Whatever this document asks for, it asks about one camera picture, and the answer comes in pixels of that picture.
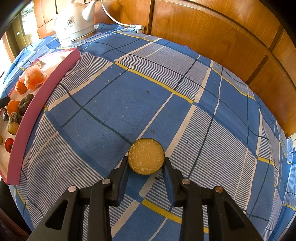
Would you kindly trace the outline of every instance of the red tomato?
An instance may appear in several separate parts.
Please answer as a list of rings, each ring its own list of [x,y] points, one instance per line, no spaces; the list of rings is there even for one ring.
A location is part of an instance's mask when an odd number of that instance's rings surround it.
[[[12,148],[12,144],[13,144],[13,139],[12,138],[7,138],[5,140],[5,150],[8,151],[9,153],[11,152],[11,148]]]

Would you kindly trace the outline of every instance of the metal screw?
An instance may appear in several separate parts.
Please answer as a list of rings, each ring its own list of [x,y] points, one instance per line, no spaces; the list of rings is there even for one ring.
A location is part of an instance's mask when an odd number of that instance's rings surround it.
[[[75,192],[77,190],[77,187],[76,186],[70,186],[69,188],[68,188],[68,191],[69,192]]]
[[[182,183],[184,185],[188,185],[190,183],[190,180],[189,179],[182,179]]]
[[[103,184],[109,184],[111,182],[111,180],[109,179],[109,178],[104,178],[103,180],[102,180],[102,183]]]
[[[223,187],[216,186],[216,187],[215,187],[215,191],[221,193],[221,192],[224,191],[224,189],[223,189]]]

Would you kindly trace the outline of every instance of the white ceramic kettle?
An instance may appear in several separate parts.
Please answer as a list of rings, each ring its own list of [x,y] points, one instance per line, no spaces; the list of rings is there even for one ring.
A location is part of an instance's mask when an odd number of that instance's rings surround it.
[[[52,28],[62,47],[94,31],[95,4],[96,1],[91,1],[86,6],[70,0],[68,6],[53,18]]]

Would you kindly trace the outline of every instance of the tangerine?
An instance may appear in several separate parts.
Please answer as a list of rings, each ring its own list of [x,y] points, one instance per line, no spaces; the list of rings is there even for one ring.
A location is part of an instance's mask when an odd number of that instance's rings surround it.
[[[27,87],[25,86],[24,83],[18,80],[15,85],[15,92],[17,92],[19,95],[23,95],[24,93],[27,92]]]
[[[10,114],[12,112],[16,112],[18,113],[19,110],[18,110],[18,104],[19,104],[19,101],[17,100],[11,100],[9,101],[8,105],[7,105],[7,115],[10,116]]]

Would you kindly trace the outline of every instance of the table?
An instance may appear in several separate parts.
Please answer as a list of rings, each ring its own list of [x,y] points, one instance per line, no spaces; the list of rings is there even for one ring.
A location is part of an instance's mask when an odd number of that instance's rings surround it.
[[[186,46],[116,24],[70,47],[81,58],[47,100],[20,185],[10,186],[31,229],[69,186],[93,185],[135,140],[153,138],[186,178],[224,187],[264,240],[279,237],[296,210],[295,150],[242,80]],[[55,35],[24,49],[2,96],[36,58],[60,49]],[[131,173],[121,206],[110,207],[114,241],[178,240],[182,209],[171,208],[162,177]]]

